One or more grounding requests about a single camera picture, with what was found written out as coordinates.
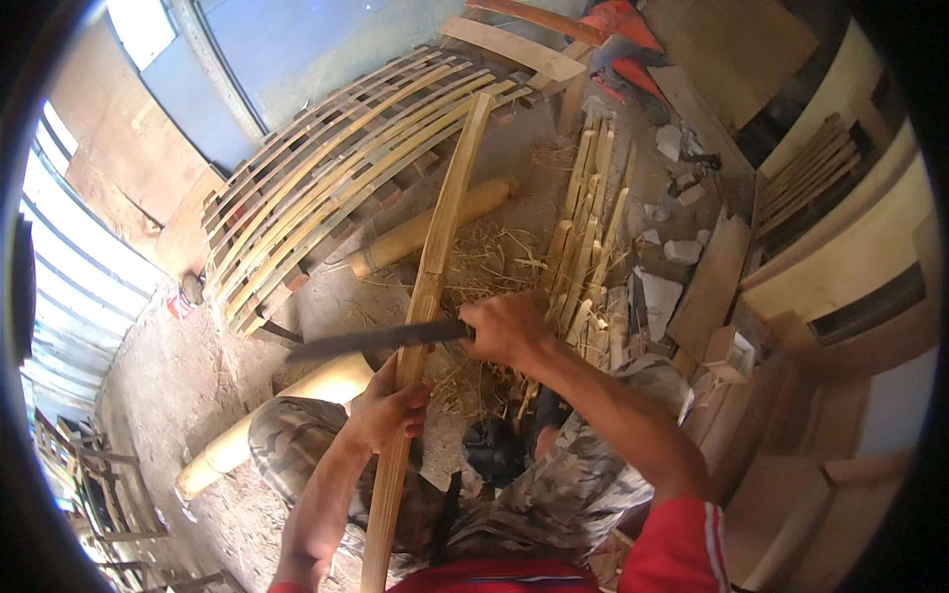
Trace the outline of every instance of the knife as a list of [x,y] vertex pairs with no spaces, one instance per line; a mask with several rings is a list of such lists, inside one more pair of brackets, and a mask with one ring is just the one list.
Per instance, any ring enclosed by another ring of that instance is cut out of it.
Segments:
[[301,364],[328,360],[358,350],[397,348],[474,337],[475,329],[458,319],[441,319],[427,324],[390,325],[310,342],[291,352],[286,363]]

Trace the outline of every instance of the red shirt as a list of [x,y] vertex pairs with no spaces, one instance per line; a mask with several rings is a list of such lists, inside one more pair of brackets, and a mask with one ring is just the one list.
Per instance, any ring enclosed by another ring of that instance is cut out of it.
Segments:
[[[617,593],[708,591],[727,593],[721,509],[695,498],[658,505],[626,557]],[[586,570],[559,560],[469,560],[420,570],[389,593],[600,593]],[[270,593],[307,593],[280,583]]]

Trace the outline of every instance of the small wooden box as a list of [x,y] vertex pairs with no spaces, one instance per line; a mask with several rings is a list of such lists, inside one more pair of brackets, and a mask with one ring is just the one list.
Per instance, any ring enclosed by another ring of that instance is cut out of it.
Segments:
[[754,369],[754,346],[734,325],[725,325],[712,334],[702,364],[727,383],[743,383]]

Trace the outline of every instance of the corrugated metal wall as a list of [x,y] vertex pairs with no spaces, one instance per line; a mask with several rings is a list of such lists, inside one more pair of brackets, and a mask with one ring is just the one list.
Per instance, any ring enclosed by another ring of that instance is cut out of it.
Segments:
[[93,415],[125,332],[164,278],[66,183],[63,175],[75,146],[46,103],[20,204],[32,223],[36,253],[33,357],[20,374],[28,408],[38,407],[54,421],[56,416]]

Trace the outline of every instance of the camouflage pants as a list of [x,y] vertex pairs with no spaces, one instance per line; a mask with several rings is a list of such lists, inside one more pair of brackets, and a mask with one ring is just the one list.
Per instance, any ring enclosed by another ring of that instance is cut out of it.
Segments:
[[[645,355],[614,376],[682,422],[692,390],[669,360]],[[343,406],[315,399],[275,398],[251,424],[251,458],[264,481],[292,506],[316,463],[343,427]],[[375,459],[349,507],[340,550],[362,558]],[[576,412],[543,457],[493,501],[462,499],[448,558],[563,558],[583,565],[626,509],[652,498],[652,487]],[[390,572],[427,565],[426,549],[442,493],[411,467],[406,475]]]

